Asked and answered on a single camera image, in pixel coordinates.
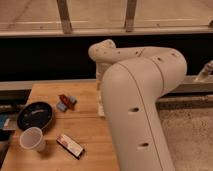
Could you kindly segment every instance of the small object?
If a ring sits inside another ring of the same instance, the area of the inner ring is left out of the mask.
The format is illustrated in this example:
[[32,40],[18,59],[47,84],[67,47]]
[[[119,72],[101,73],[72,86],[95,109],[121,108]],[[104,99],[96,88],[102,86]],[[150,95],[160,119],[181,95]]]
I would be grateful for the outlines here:
[[69,109],[74,109],[74,105],[70,101],[70,99],[65,96],[64,94],[59,95],[60,100],[69,108]]
[[31,127],[21,134],[19,144],[26,150],[41,152],[45,149],[46,141],[40,128]]
[[205,82],[207,77],[212,73],[213,71],[213,60],[206,63],[203,67],[203,69],[199,72],[198,76],[195,78],[195,82]]
[[9,123],[10,123],[10,118],[7,118],[4,123],[4,127],[7,127],[9,125]]
[[85,151],[83,147],[65,134],[60,134],[56,141],[77,159],[80,159]]
[[0,129],[4,128],[4,125],[7,119],[8,119],[7,115],[0,115]]
[[62,112],[66,112],[67,110],[67,106],[61,101],[57,103],[56,107]]
[[45,128],[52,121],[52,108],[46,102],[34,102],[20,111],[17,125],[21,130],[30,127]]
[[69,99],[73,105],[75,105],[77,103],[77,99],[74,96],[69,96]]

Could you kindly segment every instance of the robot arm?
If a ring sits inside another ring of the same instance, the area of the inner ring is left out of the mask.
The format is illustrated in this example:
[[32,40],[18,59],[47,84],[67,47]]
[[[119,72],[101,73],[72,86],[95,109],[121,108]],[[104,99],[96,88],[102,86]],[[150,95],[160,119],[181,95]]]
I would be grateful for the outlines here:
[[[141,57],[135,56],[141,48],[120,48],[119,54],[112,49],[98,50],[94,59],[115,63],[104,73],[101,96],[120,169],[174,171],[155,102],[183,81],[184,57],[169,48],[145,47]],[[100,52],[109,53],[110,60]]]
[[116,48],[115,43],[107,39],[100,43],[96,43],[89,48],[90,58],[96,62],[96,80],[98,91],[98,114],[104,116],[102,99],[100,96],[100,85],[105,71],[116,62],[132,59],[132,58],[152,58],[156,56],[172,55],[173,57],[181,56],[175,49],[162,47],[131,47]]

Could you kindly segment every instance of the black wall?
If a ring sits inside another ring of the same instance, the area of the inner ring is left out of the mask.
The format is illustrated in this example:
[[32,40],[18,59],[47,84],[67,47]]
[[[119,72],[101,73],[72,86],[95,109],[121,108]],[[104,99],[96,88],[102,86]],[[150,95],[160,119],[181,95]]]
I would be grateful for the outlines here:
[[1,38],[0,81],[95,78],[88,48],[109,38],[117,47],[175,48],[186,57],[189,75],[213,59],[213,34]]

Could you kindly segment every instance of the black plate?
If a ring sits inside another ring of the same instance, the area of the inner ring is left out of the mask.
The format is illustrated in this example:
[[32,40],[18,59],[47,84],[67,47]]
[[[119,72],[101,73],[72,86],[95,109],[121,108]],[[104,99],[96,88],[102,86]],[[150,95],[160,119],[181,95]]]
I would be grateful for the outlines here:
[[52,120],[52,116],[52,108],[48,103],[31,103],[19,113],[17,125],[21,130],[26,130],[30,127],[43,129]]

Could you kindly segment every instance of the paper cup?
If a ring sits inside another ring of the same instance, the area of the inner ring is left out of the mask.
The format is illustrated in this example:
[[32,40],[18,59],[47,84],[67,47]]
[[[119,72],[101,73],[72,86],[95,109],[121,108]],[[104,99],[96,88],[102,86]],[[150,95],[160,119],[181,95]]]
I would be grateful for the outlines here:
[[38,152],[44,150],[46,146],[42,130],[38,127],[31,127],[25,130],[20,136],[19,143],[24,149]]

